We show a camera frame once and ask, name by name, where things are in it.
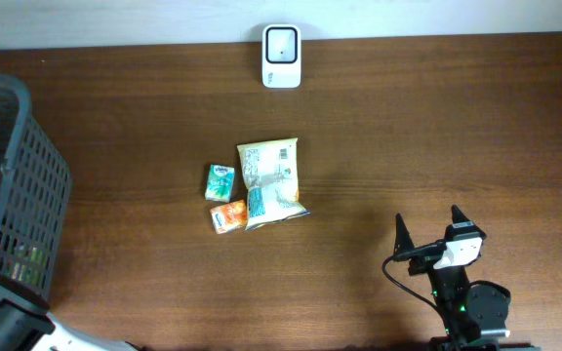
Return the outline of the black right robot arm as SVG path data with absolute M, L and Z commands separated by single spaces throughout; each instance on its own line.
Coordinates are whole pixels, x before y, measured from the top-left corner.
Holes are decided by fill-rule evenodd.
M 428 342 L 430 350 L 498 350 L 510 335 L 505 325 L 511 294 L 489 281 L 471 282 L 466 268 L 481 256 L 486 233 L 457 206 L 444 237 L 415 246 L 401 214 L 395 217 L 393 254 L 384 262 L 407 262 L 411 276 L 425 274 L 431 285 L 428 300 L 394 279 L 401 290 L 428 304 L 441 319 L 445 335 Z

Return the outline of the yellow snack bag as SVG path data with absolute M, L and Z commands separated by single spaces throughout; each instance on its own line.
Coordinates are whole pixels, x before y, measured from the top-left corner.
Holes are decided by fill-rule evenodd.
M 237 146 L 247 189 L 246 231 L 309 214 L 300 203 L 298 139 Z

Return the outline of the green Kleenex tissue pack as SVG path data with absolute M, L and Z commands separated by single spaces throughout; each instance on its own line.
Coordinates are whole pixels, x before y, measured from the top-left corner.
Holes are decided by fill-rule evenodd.
M 228 203 L 231 199 L 234 179 L 235 170 L 232 167 L 212 165 L 208 173 L 205 199 Z

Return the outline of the orange tissue pack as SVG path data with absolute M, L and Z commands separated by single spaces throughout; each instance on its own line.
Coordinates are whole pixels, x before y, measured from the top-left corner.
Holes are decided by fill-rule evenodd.
M 244 227 L 248 222 L 247 205 L 239 200 L 210 209 L 217 234 L 225 234 Z

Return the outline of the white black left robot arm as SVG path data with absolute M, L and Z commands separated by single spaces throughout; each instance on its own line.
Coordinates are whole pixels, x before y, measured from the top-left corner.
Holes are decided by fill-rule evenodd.
M 40 295 L 0 275 L 0 350 L 135 350 L 65 326 Z

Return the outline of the green snack bag in basket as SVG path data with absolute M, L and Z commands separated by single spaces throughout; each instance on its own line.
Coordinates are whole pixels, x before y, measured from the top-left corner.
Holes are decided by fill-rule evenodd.
M 12 257 L 5 260 L 3 273 L 12 280 L 33 288 L 42 288 L 46 278 L 48 256 L 35 246 L 19 244 L 13 247 Z

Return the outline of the grey plastic mesh basket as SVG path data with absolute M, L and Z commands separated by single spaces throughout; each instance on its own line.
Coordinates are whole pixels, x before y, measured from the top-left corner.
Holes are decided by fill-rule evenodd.
M 0 274 L 19 244 L 48 256 L 42 288 L 50 294 L 72 176 L 64 158 L 32 116 L 24 83 L 0 74 Z

